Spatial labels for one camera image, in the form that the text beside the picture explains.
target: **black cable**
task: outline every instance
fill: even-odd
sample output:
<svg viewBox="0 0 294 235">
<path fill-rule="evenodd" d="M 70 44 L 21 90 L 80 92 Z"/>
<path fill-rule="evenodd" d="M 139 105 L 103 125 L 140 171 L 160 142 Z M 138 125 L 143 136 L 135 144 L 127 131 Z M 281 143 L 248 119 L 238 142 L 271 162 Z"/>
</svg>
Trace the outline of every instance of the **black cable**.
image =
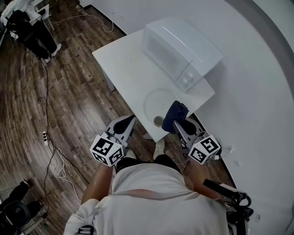
<svg viewBox="0 0 294 235">
<path fill-rule="evenodd" d="M 49 201 L 48 201 L 48 199 L 47 199 L 47 194 L 46 194 L 46 179 L 47 179 L 47 176 L 48 176 L 48 172 L 49 172 L 49 166 L 50 166 L 50 164 L 51 164 L 51 161 L 52 161 L 52 158 L 54 157 L 54 154 L 55 154 L 55 151 L 56 150 L 58 150 L 56 147 L 55 147 L 55 145 L 54 145 L 54 142 L 53 142 L 53 140 L 52 140 L 52 138 L 51 138 L 51 136 L 49 135 L 49 133 L 48 133 L 48 131 L 49 131 L 49 121 L 48 121 L 48 91 L 49 91 L 49 81 L 48 81 L 48 70 L 47 70 L 47 68 L 46 68 L 46 66 L 44 65 L 44 63 L 41 61 L 41 63 L 43 64 L 43 66 L 44 66 L 44 68 L 45 68 L 45 70 L 46 70 L 46 76 L 47 76 L 47 91 L 46 91 L 46 119 L 47 119 L 47 131 L 46 131 L 46 136 L 44 136 L 44 138 L 47 138 L 47 136 L 49 136 L 50 137 L 50 139 L 47 139 L 47 140 L 50 140 L 51 141 L 51 143 L 52 143 L 52 145 L 53 145 L 53 154 L 52 154 L 52 156 L 51 156 L 51 158 L 50 158 L 50 161 L 49 161 L 49 163 L 48 163 L 48 165 L 47 165 L 47 171 L 46 171 L 46 176 L 45 176 L 45 178 L 44 178 L 44 195 L 45 195 L 45 199 L 46 199 L 46 202 L 47 202 L 47 206 L 48 206 L 48 208 L 47 208 L 47 211 L 46 211 L 46 213 L 48 213 L 49 212 L 49 208 L 50 208 L 50 205 L 49 205 Z M 63 154 L 62 154 L 62 156 L 66 159 L 66 160 L 68 160 L 75 168 L 77 168 L 67 157 L 65 157 Z M 77 170 L 78 170 L 78 172 L 83 176 L 83 178 L 85 179 L 85 181 L 87 182 L 87 183 L 89 183 L 89 181 L 85 178 L 85 176 L 80 172 L 80 170 L 77 168 Z"/>
<path fill-rule="evenodd" d="M 47 206 L 48 206 L 46 213 L 49 212 L 49 207 L 50 207 L 50 206 L 49 206 L 49 201 L 48 201 L 48 199 L 47 199 L 47 194 L 46 194 L 46 179 L 47 179 L 48 172 L 49 172 L 49 166 L 50 166 L 50 164 L 51 164 L 52 158 L 54 157 L 54 154 L 55 154 L 55 149 L 53 149 L 53 154 L 52 154 L 52 157 L 50 158 L 49 164 L 47 165 L 46 176 L 45 176 L 45 178 L 44 178 L 44 195 L 45 195 L 45 199 L 46 199 L 46 201 L 47 201 Z"/>
<path fill-rule="evenodd" d="M 50 140 L 51 141 L 51 143 L 52 143 L 52 146 L 53 146 L 53 149 L 54 149 L 54 152 L 55 152 L 55 150 L 57 150 L 58 151 L 58 148 L 54 145 L 54 143 L 53 143 L 53 141 L 52 141 L 52 139 L 51 139 L 51 136 L 49 135 L 49 134 L 47 134 L 49 137 L 50 137 L 50 139 L 47 139 L 47 140 Z M 75 166 L 66 156 L 64 156 L 64 154 L 63 153 L 61 153 L 60 152 L 60 154 L 66 159 L 66 160 L 68 160 L 69 161 L 69 163 L 70 164 L 72 164 L 72 166 L 73 167 L 75 167 L 77 170 L 78 170 L 78 172 L 80 173 L 80 175 L 81 176 L 83 176 L 83 178 L 85 179 L 85 181 L 87 182 L 87 183 L 89 183 L 89 181 L 86 179 L 86 177 L 81 173 L 81 171 L 79 170 L 79 168 L 77 167 L 77 166 Z"/>
<path fill-rule="evenodd" d="M 183 174 L 184 174 L 184 172 L 185 172 L 187 166 L 189 165 L 189 163 L 190 163 L 190 161 L 188 161 L 187 165 L 185 166 L 185 168 L 184 168 L 184 170 L 183 170 Z"/>
<path fill-rule="evenodd" d="M 48 131 L 49 131 L 49 122 L 48 122 L 48 91 L 49 91 L 48 70 L 47 70 L 46 66 L 44 65 L 44 63 L 42 61 L 41 61 L 41 63 L 43 64 L 44 68 L 46 69 L 46 75 L 47 75 L 47 92 L 46 92 L 47 131 L 46 131 L 46 134 L 48 134 Z"/>
</svg>

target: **navy cloth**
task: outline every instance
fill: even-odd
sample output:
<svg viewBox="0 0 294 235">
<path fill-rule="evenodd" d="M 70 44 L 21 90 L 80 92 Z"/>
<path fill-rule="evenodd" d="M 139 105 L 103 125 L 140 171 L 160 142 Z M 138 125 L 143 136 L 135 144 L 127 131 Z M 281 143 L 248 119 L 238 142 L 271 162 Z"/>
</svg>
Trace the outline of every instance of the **navy cloth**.
<svg viewBox="0 0 294 235">
<path fill-rule="evenodd" d="M 174 120 L 176 120 L 178 123 L 181 123 L 186 118 L 188 112 L 189 110 L 184 104 L 180 103 L 179 101 L 175 101 L 171 105 L 164 118 L 162 129 L 172 134 L 175 134 L 175 130 L 173 127 Z"/>
</svg>

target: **white shirt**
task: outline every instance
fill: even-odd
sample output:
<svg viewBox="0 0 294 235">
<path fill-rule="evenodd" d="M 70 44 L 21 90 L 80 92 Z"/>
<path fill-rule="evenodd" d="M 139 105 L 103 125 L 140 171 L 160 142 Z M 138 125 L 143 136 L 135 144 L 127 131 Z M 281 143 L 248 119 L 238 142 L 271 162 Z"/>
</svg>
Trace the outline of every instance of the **white shirt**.
<svg viewBox="0 0 294 235">
<path fill-rule="evenodd" d="M 98 235 L 227 235 L 226 209 L 188 190 L 176 170 L 159 164 L 139 164 L 121 170 L 113 193 L 80 206 L 64 235 L 92 225 Z"/>
<path fill-rule="evenodd" d="M 7 18 L 13 14 L 13 11 L 20 10 L 22 12 L 26 12 L 28 17 L 30 18 L 30 24 L 34 25 L 38 20 L 42 18 L 40 14 L 38 14 L 34 7 L 29 4 L 32 0 L 13 0 L 11 1 L 5 10 L 1 14 L 0 21 L 6 26 Z"/>
</svg>

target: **shoe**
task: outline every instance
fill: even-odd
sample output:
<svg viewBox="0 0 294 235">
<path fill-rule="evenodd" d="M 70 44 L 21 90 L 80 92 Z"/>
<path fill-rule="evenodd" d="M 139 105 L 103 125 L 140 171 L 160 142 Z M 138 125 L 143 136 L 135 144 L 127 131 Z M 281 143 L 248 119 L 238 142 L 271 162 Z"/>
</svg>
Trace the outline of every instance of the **shoe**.
<svg viewBox="0 0 294 235">
<path fill-rule="evenodd" d="M 48 64 L 50 62 L 51 58 L 48 57 L 48 59 L 44 59 L 44 61 L 46 62 L 46 64 Z"/>
<path fill-rule="evenodd" d="M 52 57 L 56 56 L 57 52 L 58 52 L 60 49 L 61 49 L 61 43 L 57 44 L 57 48 L 56 48 L 55 52 L 53 52 L 53 53 L 51 54 L 51 56 L 52 56 Z"/>
<path fill-rule="evenodd" d="M 29 188 L 31 187 L 31 185 L 29 184 L 29 182 L 26 181 L 25 179 L 23 180 L 23 182 L 24 182 Z"/>
<path fill-rule="evenodd" d="M 137 159 L 135 152 L 132 151 L 131 149 L 129 149 L 129 151 L 127 152 L 127 154 L 126 154 L 125 157 L 129 157 L 129 158 Z"/>
<path fill-rule="evenodd" d="M 153 154 L 153 159 L 155 160 L 159 155 L 164 154 L 164 139 L 161 139 L 160 141 L 158 141 L 155 145 L 155 151 Z"/>
</svg>

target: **white cable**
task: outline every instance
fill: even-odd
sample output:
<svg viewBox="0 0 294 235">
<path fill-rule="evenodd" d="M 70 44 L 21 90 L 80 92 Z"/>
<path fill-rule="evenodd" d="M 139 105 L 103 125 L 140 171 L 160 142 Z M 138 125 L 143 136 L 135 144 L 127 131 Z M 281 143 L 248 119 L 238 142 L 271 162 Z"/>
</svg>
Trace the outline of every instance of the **white cable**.
<svg viewBox="0 0 294 235">
<path fill-rule="evenodd" d="M 183 165 L 185 162 L 187 162 L 187 161 L 189 161 L 189 158 L 186 160 L 186 161 L 184 161 L 184 162 L 182 162 L 182 163 L 177 163 L 177 162 L 175 162 L 175 164 L 178 164 L 178 165 Z"/>
<path fill-rule="evenodd" d="M 86 14 L 86 15 L 79 15 L 79 16 L 74 16 L 74 17 L 65 18 L 65 19 L 63 19 L 63 20 L 61 20 L 61 21 L 57 21 L 57 22 L 55 22 L 55 23 L 53 23 L 53 24 L 60 25 L 61 22 L 64 21 L 64 20 L 68 20 L 68 19 L 76 18 L 76 17 L 85 17 L 85 16 L 88 16 L 88 17 L 94 17 L 94 18 L 99 19 L 99 20 L 102 22 L 102 28 L 103 28 L 104 32 L 106 32 L 106 33 L 111 33 L 111 32 L 113 31 L 113 21 L 111 21 L 111 22 L 112 22 L 112 29 L 111 29 L 111 31 L 106 31 L 106 29 L 104 28 L 104 22 L 103 22 L 102 19 L 100 19 L 99 17 L 96 17 L 96 16 L 87 15 L 87 14 Z"/>
<path fill-rule="evenodd" d="M 51 149 L 49 148 L 48 145 L 47 145 L 47 148 L 49 149 L 50 153 L 53 155 L 53 153 L 51 152 Z M 78 196 L 78 194 L 77 194 L 77 191 L 75 190 L 75 186 L 74 186 L 73 182 L 70 181 L 70 180 L 68 180 L 68 179 L 66 179 L 66 172 L 65 172 L 65 170 L 64 170 L 64 168 L 65 168 L 65 162 L 64 162 L 64 159 L 63 159 L 63 157 L 62 157 L 62 150 L 61 150 L 60 148 L 58 148 L 58 149 L 57 149 L 57 152 L 58 152 L 58 155 L 60 156 L 60 158 L 61 158 L 61 160 L 62 160 L 62 162 L 63 162 L 63 166 L 62 166 L 62 168 L 60 169 L 60 171 L 58 172 L 58 175 L 56 175 L 56 174 L 55 174 L 55 170 L 56 170 L 56 167 L 57 167 L 58 162 L 57 162 L 55 156 L 53 155 L 53 158 L 54 158 L 55 163 L 56 163 L 56 164 L 55 164 L 55 167 L 54 167 L 54 172 L 53 172 L 53 173 L 54 173 L 54 176 L 55 176 L 56 178 L 60 178 L 60 179 L 62 179 L 62 180 L 65 180 L 65 181 L 71 183 L 72 186 L 73 186 L 73 190 L 74 190 L 74 192 L 75 192 L 75 194 L 76 194 L 76 196 L 77 196 L 77 199 L 78 199 L 79 201 L 82 201 L 82 200 L 80 200 L 80 198 L 79 198 L 79 196 Z"/>
</svg>

